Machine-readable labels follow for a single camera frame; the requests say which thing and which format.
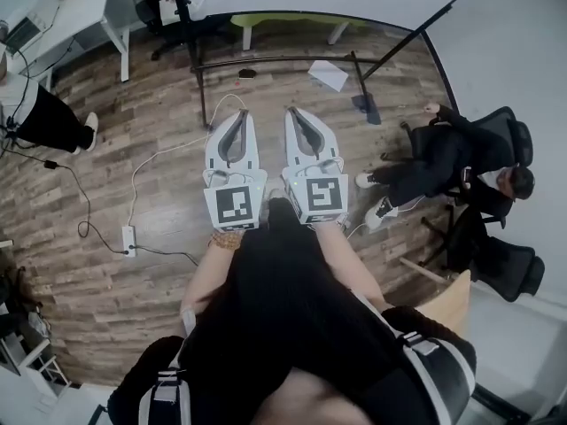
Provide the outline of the white paper bag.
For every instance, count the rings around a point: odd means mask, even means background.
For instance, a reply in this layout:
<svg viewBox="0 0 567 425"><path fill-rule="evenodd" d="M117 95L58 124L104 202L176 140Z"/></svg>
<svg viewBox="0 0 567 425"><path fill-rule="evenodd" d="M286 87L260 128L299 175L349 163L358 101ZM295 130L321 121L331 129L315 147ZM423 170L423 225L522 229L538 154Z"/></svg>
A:
<svg viewBox="0 0 567 425"><path fill-rule="evenodd" d="M180 21L177 4L175 0L160 0L159 13L163 26L174 24Z"/></svg>

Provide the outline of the light wooden chair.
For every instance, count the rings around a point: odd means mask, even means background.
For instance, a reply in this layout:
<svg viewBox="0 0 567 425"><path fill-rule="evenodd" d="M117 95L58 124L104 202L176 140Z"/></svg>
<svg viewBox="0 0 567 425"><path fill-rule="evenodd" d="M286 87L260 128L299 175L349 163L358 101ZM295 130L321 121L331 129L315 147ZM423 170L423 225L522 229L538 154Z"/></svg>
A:
<svg viewBox="0 0 567 425"><path fill-rule="evenodd" d="M435 297L419 305L417 310L426 317L451 329L458 336L466 337L471 271L467 269L446 279L403 257L400 258L400 262L434 281L441 288L441 291Z"/></svg>

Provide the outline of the white desk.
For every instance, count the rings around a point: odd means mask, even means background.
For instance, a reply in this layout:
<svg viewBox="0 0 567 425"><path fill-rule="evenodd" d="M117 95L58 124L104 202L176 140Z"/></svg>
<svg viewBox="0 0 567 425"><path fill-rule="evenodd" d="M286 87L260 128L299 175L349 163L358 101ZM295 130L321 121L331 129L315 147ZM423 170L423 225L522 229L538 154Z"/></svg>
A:
<svg viewBox="0 0 567 425"><path fill-rule="evenodd" d="M128 81L130 26L117 25L118 13L110 9L108 2L109 0L64 0L51 27L20 54L8 57L8 69L19 73L25 69L25 65L31 65L58 46L66 47L83 31L100 26L120 53L120 79Z"/></svg>

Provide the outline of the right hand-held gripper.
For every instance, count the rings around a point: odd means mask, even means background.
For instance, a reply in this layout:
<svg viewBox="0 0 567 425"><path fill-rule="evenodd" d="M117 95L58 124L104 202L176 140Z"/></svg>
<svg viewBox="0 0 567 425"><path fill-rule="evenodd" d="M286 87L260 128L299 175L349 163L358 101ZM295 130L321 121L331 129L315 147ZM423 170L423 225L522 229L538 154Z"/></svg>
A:
<svg viewBox="0 0 567 425"><path fill-rule="evenodd" d="M299 223L312 225L345 218L349 181L343 173L344 161L332 159L339 156L334 132L317 116L298 107L286 111L284 130L289 166L282 177Z"/></svg>

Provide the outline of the person's black dress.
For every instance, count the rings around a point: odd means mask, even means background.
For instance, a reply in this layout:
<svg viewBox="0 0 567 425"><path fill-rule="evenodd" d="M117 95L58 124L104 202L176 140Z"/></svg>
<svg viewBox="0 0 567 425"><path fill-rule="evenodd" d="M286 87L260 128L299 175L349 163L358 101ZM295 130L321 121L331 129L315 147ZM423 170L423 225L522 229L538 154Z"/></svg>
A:
<svg viewBox="0 0 567 425"><path fill-rule="evenodd" d="M395 425L399 367L388 328L332 275L288 200L268 209L182 355L194 425L251 425L294 368L329 382L374 425Z"/></svg>

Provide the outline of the black swivel chair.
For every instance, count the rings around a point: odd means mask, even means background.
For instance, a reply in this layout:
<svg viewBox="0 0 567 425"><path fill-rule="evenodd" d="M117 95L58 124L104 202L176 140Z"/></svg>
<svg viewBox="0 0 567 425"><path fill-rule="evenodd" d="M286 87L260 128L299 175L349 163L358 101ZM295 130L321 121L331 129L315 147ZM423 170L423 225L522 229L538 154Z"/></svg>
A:
<svg viewBox="0 0 567 425"><path fill-rule="evenodd" d="M138 18L152 34L165 40L165 43L152 53L152 61L158 61L163 54L182 46L185 43L183 32L185 28L189 39L193 42L206 37L218 37L226 43L236 41L236 36L227 29L230 16L207 16L202 20L191 19L187 24L183 24L180 20L167 24L165 22L165 11L160 9L162 1L164 0L140 0L135 3ZM173 0L173 6L174 14L177 15L175 0Z"/></svg>

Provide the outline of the person's black fuzzy jacket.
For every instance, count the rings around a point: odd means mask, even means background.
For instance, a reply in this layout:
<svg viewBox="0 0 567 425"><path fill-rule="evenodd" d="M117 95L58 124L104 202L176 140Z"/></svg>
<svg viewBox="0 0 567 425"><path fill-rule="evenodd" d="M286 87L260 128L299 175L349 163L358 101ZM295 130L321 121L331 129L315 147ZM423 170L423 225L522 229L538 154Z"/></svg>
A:
<svg viewBox="0 0 567 425"><path fill-rule="evenodd" d="M394 306L382 312L381 317L398 331L416 331L449 342L462 353L472 370L477 369L477 354L471 343L415 308ZM107 409L113 425L138 425L140 400L153 387L158 372L168 368L182 342L179 336L162 337L142 353L108 400Z"/></svg>

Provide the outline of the person's left forearm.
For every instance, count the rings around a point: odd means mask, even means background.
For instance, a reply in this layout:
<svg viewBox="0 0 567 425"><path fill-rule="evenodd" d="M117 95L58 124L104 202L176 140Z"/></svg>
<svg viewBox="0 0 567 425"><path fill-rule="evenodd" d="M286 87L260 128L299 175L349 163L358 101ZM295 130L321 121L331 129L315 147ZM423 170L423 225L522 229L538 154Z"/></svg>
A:
<svg viewBox="0 0 567 425"><path fill-rule="evenodd" d="M206 253L190 278L181 302L180 316L187 334L195 327L197 315L206 309L210 297L226 282L243 235L244 231L215 231L212 234Z"/></svg>

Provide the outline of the folded white paper sheet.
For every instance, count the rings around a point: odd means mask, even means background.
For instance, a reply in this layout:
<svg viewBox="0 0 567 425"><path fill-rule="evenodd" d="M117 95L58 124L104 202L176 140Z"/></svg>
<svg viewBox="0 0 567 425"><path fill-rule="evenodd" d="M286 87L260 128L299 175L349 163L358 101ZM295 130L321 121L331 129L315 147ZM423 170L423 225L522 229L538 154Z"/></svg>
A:
<svg viewBox="0 0 567 425"><path fill-rule="evenodd" d="M308 73L328 87L340 92L348 78L348 73L326 60L316 60Z"/></svg>

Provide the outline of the person's right forearm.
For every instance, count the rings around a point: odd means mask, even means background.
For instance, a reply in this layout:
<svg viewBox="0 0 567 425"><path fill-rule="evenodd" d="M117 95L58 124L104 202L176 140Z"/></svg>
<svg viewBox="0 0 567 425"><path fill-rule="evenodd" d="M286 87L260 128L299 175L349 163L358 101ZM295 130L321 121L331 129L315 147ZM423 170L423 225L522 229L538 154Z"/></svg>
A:
<svg viewBox="0 0 567 425"><path fill-rule="evenodd" d="M333 222L314 225L325 261L335 277L348 289L367 299L380 313L392 308L373 274L355 252L340 227Z"/></svg>

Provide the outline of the green table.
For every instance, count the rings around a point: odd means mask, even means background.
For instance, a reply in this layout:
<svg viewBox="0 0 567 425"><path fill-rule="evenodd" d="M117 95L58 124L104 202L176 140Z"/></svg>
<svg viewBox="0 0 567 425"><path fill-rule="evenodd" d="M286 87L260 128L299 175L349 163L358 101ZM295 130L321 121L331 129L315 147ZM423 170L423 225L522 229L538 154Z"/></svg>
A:
<svg viewBox="0 0 567 425"><path fill-rule="evenodd" d="M245 13L233 15L230 22L242 29L242 48L243 51L251 49L252 29L260 23L268 20L298 21L310 20L317 23L332 25L333 30L327 38L328 45L334 45L349 25L363 27L366 22L360 19L353 19L340 16L313 14L313 13L292 13L292 12L268 12L268 13Z"/></svg>

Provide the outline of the black mesh office chair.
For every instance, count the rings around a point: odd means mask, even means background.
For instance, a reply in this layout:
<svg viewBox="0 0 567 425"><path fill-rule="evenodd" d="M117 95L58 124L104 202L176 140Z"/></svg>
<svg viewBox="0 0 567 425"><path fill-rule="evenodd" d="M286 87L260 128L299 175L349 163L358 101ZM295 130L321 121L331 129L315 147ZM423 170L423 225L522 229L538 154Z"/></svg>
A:
<svg viewBox="0 0 567 425"><path fill-rule="evenodd" d="M442 244L427 259L418 263L420 267L427 267L444 254L444 270L461 272L469 269L473 282L487 284L510 303L522 294L534 296L537 293L545 273L545 264L533 248L489 236L486 225L497 219L483 217L471 206L459 217L454 216L453 206L448 205L446 210L449 217L445 230L421 218L421 224L439 236Z"/></svg>
<svg viewBox="0 0 567 425"><path fill-rule="evenodd" d="M442 107L441 113L427 126L412 129L407 122L402 122L400 127L408 134L414 162L425 161L425 156L432 152L436 142L446 140L456 133L473 142L481 139L498 143L495 150L483 143L480 148L473 151L473 157L465 166L469 166L476 175L487 171L485 167L492 163L493 156L497 156L499 160L503 159L505 167L529 167L533 160L529 129L523 122L516 120L514 113L508 107L502 107L475 121L467 120L460 113ZM439 194L475 207L478 211L495 218L503 227L513 205L511 198L489 188L479 178L471 181L470 189L465 189L462 186L461 174L458 172L453 174L449 183L436 188L429 195L435 197Z"/></svg>

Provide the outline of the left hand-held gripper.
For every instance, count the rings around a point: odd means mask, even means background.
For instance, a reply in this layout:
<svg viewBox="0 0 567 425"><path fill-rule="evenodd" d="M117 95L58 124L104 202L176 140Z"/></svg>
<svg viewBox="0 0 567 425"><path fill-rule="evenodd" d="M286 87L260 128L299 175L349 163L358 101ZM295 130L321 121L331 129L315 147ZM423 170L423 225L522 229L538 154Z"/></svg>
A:
<svg viewBox="0 0 567 425"><path fill-rule="evenodd" d="M239 110L225 119L206 142L206 166L260 165L256 130L251 113ZM268 174L262 169L248 173L206 169L204 194L215 230L221 233L255 229L260 225L260 209Z"/></svg>

